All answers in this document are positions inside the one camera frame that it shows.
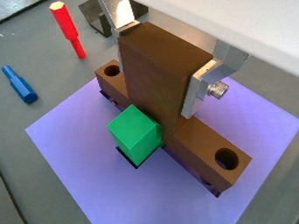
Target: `purple mat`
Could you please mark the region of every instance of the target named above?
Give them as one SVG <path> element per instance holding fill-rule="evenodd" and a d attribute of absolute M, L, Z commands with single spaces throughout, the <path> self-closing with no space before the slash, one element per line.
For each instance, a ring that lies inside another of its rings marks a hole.
<path fill-rule="evenodd" d="M 26 130 L 93 223 L 237 223 L 299 120 L 234 80 L 226 83 L 226 97 L 210 97 L 200 117 L 253 161 L 218 199 L 162 149 L 138 170 L 126 161 L 107 129 L 119 111 L 97 79 Z"/>

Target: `brown wooden block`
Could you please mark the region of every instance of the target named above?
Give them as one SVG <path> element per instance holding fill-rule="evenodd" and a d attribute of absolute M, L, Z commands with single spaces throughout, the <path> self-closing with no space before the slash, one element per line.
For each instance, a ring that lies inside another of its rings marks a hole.
<path fill-rule="evenodd" d="M 102 90 L 122 107 L 127 108 L 131 104 L 127 96 L 127 82 L 125 74 L 119 72 L 118 61 L 111 60 L 95 73 Z"/>
<path fill-rule="evenodd" d="M 119 49 L 129 99 L 163 125 L 163 138 L 171 136 L 192 75 L 213 56 L 150 23 L 121 36 Z"/>
<path fill-rule="evenodd" d="M 234 186 L 252 161 L 252 157 L 196 116 L 166 144 L 221 192 Z"/>
<path fill-rule="evenodd" d="M 166 151 L 220 196 L 237 183 L 252 157 L 197 117 L 181 115 L 192 75 L 213 56 L 150 23 L 119 38 L 119 49 L 126 77 L 107 76 L 118 63 L 106 64 L 97 71 L 103 90 L 163 125 Z"/>

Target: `metal clamp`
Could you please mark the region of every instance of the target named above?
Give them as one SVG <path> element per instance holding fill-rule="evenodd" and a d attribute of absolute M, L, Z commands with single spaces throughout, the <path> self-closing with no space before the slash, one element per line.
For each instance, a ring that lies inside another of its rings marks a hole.
<path fill-rule="evenodd" d="M 196 72 L 183 102 L 182 115 L 190 119 L 204 103 L 206 95 L 221 99 L 230 86 L 221 80 L 233 75 L 249 59 L 249 54 L 233 45 L 218 41 L 214 59 Z"/>
<path fill-rule="evenodd" d="M 121 35 L 130 32 L 138 25 L 141 25 L 141 22 L 135 20 L 135 14 L 129 0 L 98 0 L 98 2 L 107 15 L 107 21 L 111 25 L 113 35 L 118 47 L 119 70 L 123 72 L 118 38 Z"/>

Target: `white surface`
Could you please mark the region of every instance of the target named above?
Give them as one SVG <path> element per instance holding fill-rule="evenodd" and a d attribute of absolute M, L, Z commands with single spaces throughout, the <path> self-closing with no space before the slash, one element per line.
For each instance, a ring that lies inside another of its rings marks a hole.
<path fill-rule="evenodd" d="M 137 1 L 299 76 L 299 1 Z"/>

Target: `green cube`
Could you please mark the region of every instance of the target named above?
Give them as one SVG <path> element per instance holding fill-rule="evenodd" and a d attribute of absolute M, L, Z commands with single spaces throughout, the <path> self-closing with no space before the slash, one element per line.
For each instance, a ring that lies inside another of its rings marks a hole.
<path fill-rule="evenodd" d="M 165 145 L 162 126 L 131 105 L 107 126 L 119 149 L 139 166 L 155 149 Z"/>

